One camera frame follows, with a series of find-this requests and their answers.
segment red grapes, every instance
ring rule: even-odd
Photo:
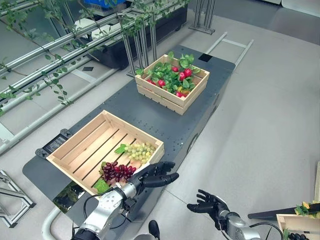
[[[107,162],[105,166],[102,167],[103,174],[101,178],[108,184],[112,184],[114,182],[113,179],[118,183],[121,180],[124,182],[127,182],[129,178],[132,177],[134,172],[137,170],[137,168],[132,166],[125,166],[123,164],[118,165],[117,161],[114,161],[112,163]]]

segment plant in box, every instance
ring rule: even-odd
[[[174,53],[168,53],[171,60]],[[174,66],[170,62],[158,62],[153,69],[149,69],[148,77],[145,79],[150,84],[156,85],[177,97],[186,97],[195,87],[193,82],[194,74],[199,73],[200,69],[193,66],[194,56],[183,55],[178,60],[179,66]],[[144,70],[138,69],[136,74],[143,75]]]

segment bunch of grapes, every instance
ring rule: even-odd
[[[127,145],[124,150],[129,154],[130,160],[139,160],[142,164],[148,162],[156,148],[150,143]]]
[[[105,166],[102,167],[103,175],[101,176],[103,180],[107,182],[112,182],[113,179],[118,183],[121,179],[123,179],[125,182],[129,178],[132,177],[134,172],[137,170],[137,168],[132,166],[125,166],[123,164],[118,165],[117,161],[114,161],[112,163],[107,162]]]
[[[306,237],[306,235],[304,234],[299,234],[299,233],[291,233],[289,236],[288,236],[289,239],[291,240],[309,240],[309,238]]]

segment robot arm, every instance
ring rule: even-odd
[[[230,239],[261,240],[257,231],[243,221],[236,212],[230,212],[227,204],[218,196],[201,189],[196,196],[198,204],[188,204],[187,208],[194,213],[207,213],[214,221],[215,228],[224,231]]]
[[[151,164],[134,174],[122,188],[114,187],[105,193],[72,240],[103,239],[110,229],[112,220],[124,209],[126,200],[139,195],[145,188],[162,187],[179,177],[176,172],[167,175],[174,166],[173,162]]]

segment wooden crate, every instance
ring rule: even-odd
[[[170,60],[168,55],[163,55],[150,66],[144,69],[144,74],[136,75],[135,82],[138,92],[146,97],[154,100],[155,102],[166,106],[167,108],[175,111],[176,113],[183,115],[188,107],[196,100],[200,93],[206,88],[209,78],[209,72],[200,69],[200,72],[195,73],[192,81],[196,84],[195,88],[186,96],[178,97],[166,90],[153,85],[146,80],[149,79],[149,75],[146,74],[148,70],[152,70],[157,63],[171,63],[171,65],[178,67],[179,61],[176,58]]]
[[[289,233],[304,233],[309,240],[320,240],[320,219],[295,214],[276,215],[280,230],[288,229]]]
[[[68,139],[47,159],[91,195],[97,194],[93,185],[99,179],[102,162],[118,162],[129,166],[127,154],[117,154],[120,144],[150,143],[156,149],[149,159],[160,161],[165,153],[164,143],[115,115],[102,111]]]

